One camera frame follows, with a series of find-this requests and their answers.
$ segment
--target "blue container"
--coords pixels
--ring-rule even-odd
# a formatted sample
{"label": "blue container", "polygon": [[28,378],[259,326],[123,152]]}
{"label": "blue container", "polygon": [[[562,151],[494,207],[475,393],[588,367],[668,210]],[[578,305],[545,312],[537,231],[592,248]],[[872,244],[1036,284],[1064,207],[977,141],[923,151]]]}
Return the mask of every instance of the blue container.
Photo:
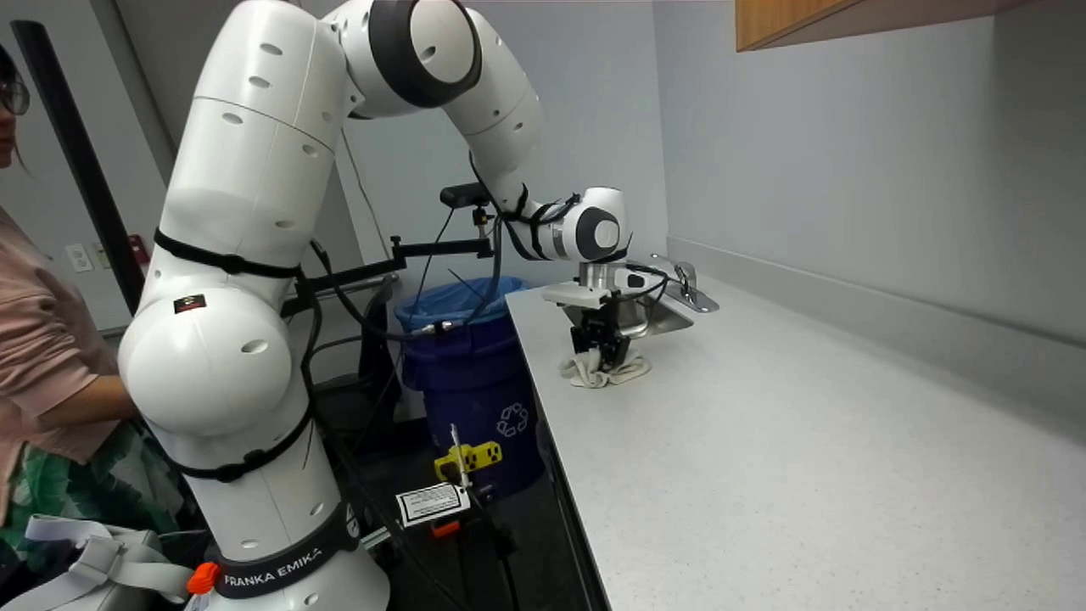
{"label": "blue container", "polygon": [[398,312],[411,338],[404,385],[425,393],[439,455],[451,446],[451,426],[466,446],[501,446],[501,464],[470,476],[494,500],[543,476],[531,385],[506,312],[506,297],[519,290],[521,281],[501,279],[477,309],[488,279],[475,279],[430,290]]}

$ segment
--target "white table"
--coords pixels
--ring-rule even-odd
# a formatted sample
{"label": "white table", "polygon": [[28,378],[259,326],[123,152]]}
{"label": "white table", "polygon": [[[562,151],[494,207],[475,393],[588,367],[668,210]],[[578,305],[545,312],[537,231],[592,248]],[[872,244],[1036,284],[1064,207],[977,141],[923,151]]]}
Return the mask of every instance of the white table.
{"label": "white table", "polygon": [[1086,607],[1083,426],[703,284],[721,309],[606,391],[557,378],[557,305],[508,300],[615,611]]}

